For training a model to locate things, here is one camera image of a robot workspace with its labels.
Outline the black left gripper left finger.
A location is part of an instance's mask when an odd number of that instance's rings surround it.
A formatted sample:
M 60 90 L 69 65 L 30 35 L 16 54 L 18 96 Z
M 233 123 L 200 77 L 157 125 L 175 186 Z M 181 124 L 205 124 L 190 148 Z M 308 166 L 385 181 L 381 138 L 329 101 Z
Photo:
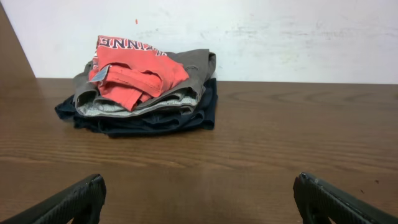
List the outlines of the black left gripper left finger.
M 102 175 L 92 174 L 1 223 L 98 224 L 105 198 L 106 185 Z

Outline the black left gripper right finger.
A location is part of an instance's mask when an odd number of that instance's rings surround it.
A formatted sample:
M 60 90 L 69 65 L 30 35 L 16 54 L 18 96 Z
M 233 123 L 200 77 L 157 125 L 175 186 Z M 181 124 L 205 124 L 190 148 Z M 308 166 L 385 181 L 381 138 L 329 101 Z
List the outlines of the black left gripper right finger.
M 397 224 L 397 217 L 306 172 L 295 178 L 293 190 L 304 224 Z

